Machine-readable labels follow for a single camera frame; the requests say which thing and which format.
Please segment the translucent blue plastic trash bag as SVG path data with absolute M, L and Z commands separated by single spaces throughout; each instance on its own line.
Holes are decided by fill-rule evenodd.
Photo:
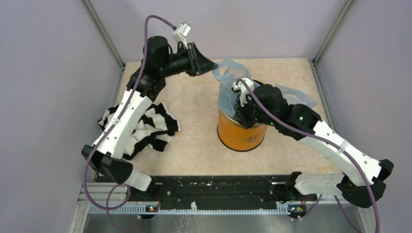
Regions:
M 224 59 L 218 62 L 217 65 L 218 68 L 213 70 L 212 73 L 220 83 L 218 108 L 230 119 L 234 119 L 234 106 L 238 95 L 232 90 L 233 83 L 239 78 L 251 79 L 252 75 L 244 65 L 236 63 L 231 59 Z M 310 108 L 317 105 L 316 100 L 304 92 L 280 84 L 275 84 L 275 87 L 280 89 L 283 98 L 287 100 L 288 104 L 305 104 Z

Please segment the orange gold-rimmed trash bin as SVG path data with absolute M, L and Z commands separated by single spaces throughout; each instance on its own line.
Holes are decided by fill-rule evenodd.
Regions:
M 264 140 L 267 128 L 267 125 L 256 124 L 250 129 L 245 129 L 237 121 L 218 110 L 218 138 L 222 144 L 233 151 L 247 152 L 256 149 Z

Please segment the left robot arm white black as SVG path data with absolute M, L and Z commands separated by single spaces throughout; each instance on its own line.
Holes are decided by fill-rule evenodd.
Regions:
M 123 160 L 123 151 L 134 128 L 146 110 L 166 86 L 166 78 L 186 73 L 191 77 L 216 70 L 218 65 L 206 58 L 194 42 L 178 42 L 172 52 L 167 39 L 152 36 L 143 47 L 141 67 L 130 77 L 123 99 L 103 133 L 92 145 L 84 145 L 81 154 L 88 166 L 118 184 L 137 189 L 143 200 L 154 198 L 152 178 Z

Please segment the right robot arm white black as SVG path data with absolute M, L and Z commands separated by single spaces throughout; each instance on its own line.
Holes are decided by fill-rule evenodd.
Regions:
M 293 172 L 285 185 L 284 200 L 303 195 L 323 194 L 343 197 L 349 203 L 368 208 L 382 198 L 385 180 L 394 164 L 377 160 L 351 145 L 333 131 L 321 116 L 304 104 L 289 104 L 278 87 L 254 87 L 245 79 L 235 82 L 232 91 L 235 120 L 249 129 L 256 124 L 275 127 L 279 133 L 301 142 L 336 165 L 339 173 L 311 174 Z

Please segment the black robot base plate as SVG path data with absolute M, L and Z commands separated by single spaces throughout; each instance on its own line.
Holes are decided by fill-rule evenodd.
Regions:
M 161 210 L 274 210 L 296 201 L 316 201 L 302 196 L 289 175 L 153 176 L 147 191 L 131 189 L 129 201 L 154 201 Z

